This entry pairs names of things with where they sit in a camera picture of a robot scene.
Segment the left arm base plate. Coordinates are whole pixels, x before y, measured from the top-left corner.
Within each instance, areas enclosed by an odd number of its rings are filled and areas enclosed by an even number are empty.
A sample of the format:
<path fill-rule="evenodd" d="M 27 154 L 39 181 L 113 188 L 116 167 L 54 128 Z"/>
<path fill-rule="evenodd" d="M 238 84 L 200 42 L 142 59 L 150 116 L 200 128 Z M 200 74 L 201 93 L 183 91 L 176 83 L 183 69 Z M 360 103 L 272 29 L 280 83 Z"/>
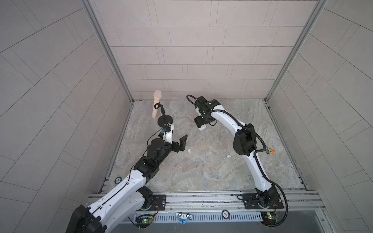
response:
<path fill-rule="evenodd" d="M 145 199 L 141 211 L 164 211 L 166 205 L 166 195 L 153 195 L 152 199 Z"/>

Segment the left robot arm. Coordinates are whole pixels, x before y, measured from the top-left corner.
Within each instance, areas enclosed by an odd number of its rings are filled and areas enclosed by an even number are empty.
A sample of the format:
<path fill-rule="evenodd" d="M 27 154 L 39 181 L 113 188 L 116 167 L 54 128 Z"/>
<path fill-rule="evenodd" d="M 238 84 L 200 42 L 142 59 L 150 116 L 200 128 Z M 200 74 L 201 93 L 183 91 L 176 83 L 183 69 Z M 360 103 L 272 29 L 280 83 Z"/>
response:
<path fill-rule="evenodd" d="M 171 152 L 184 151 L 187 136 L 178 142 L 153 139 L 129 175 L 109 193 L 88 207 L 77 207 L 69 221 L 68 233 L 109 233 L 139 209 L 148 209 L 153 192 L 146 184 L 159 172 L 161 163 Z"/>

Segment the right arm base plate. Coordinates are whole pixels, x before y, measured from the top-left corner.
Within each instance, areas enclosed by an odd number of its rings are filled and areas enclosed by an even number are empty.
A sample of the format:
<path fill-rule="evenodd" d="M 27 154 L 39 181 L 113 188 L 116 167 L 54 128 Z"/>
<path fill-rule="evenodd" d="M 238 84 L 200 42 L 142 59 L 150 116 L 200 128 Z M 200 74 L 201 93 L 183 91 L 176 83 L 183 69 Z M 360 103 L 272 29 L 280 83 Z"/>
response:
<path fill-rule="evenodd" d="M 261 209 L 275 209 L 275 208 L 284 209 L 285 208 L 284 202 L 281 199 L 280 194 L 276 194 L 273 201 L 267 207 L 263 207 L 259 204 L 259 200 L 256 197 L 257 196 L 256 193 L 245 193 L 245 194 L 242 194 L 241 196 L 242 196 L 242 201 L 245 206 L 245 209 L 261 210 Z"/>

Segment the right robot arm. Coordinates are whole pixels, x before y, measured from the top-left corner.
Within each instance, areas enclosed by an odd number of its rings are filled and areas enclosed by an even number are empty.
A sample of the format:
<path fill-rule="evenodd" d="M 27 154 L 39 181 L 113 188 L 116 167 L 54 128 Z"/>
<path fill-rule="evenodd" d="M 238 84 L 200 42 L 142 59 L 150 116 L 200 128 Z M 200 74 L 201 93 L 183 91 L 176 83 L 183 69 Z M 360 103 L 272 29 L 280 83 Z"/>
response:
<path fill-rule="evenodd" d="M 203 131 L 208 124 L 219 121 L 234 136 L 233 149 L 242 155 L 254 179 L 258 206 L 267 209 L 279 199 L 274 182 L 270 181 L 257 153 L 266 150 L 263 139 L 255 132 L 252 124 L 244 124 L 228 113 L 217 101 L 208 101 L 201 96 L 193 104 L 198 116 L 194 119 L 198 129 Z"/>

